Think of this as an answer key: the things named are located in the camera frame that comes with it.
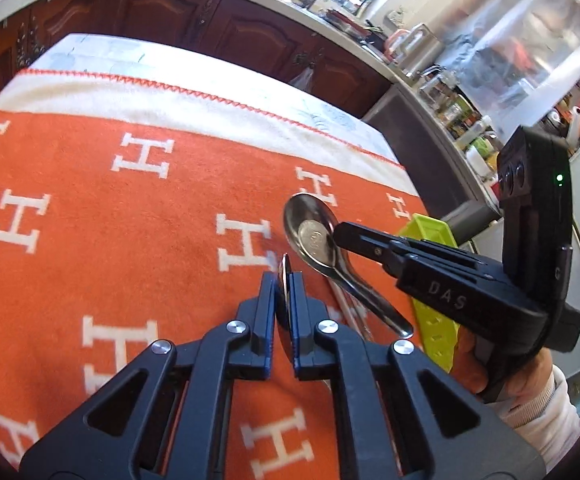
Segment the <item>person's right hand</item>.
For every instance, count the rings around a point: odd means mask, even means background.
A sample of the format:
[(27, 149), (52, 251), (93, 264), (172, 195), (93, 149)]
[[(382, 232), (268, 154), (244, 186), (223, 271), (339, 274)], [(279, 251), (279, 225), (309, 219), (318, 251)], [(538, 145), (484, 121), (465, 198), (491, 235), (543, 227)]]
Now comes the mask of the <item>person's right hand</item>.
[[(460, 326), (454, 349), (453, 367), (450, 376), (471, 393), (481, 393), (488, 385), (485, 367), (474, 355), (476, 336)], [(552, 352), (543, 348), (536, 356), (524, 364), (518, 372), (510, 376), (505, 384), (508, 396), (517, 405), (529, 402), (542, 393), (552, 378)]]

